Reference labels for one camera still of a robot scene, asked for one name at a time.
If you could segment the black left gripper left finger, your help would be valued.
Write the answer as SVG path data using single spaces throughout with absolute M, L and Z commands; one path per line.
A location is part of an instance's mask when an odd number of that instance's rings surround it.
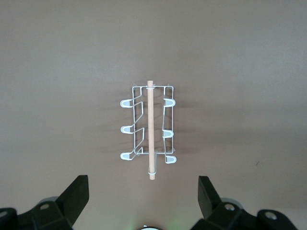
M 71 230 L 89 201 L 87 175 L 79 175 L 55 200 L 18 215 L 19 230 Z

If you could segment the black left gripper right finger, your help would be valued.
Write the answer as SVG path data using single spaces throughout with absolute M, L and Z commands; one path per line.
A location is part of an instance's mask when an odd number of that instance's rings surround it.
M 257 218 L 246 212 L 239 202 L 220 198 L 207 176 L 198 178 L 198 203 L 203 218 L 193 230 L 256 230 Z

